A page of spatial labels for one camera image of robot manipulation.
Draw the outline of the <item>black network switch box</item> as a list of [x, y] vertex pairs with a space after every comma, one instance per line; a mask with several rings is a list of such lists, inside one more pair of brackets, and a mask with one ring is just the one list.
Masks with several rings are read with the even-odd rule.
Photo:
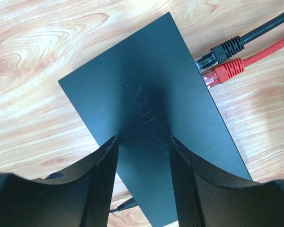
[[154, 227], [177, 220], [169, 139], [250, 174], [170, 13], [59, 80], [99, 145], [116, 135], [117, 173]]

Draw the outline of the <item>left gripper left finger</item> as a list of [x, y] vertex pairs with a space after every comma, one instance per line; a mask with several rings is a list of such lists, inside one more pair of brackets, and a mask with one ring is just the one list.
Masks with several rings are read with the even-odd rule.
[[112, 137], [45, 179], [0, 173], [0, 227], [105, 227], [118, 153]]

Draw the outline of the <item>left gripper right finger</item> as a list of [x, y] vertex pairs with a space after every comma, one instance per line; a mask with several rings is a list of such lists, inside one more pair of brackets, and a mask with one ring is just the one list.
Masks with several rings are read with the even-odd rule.
[[170, 168], [181, 227], [284, 227], [284, 179], [233, 175], [170, 138]]

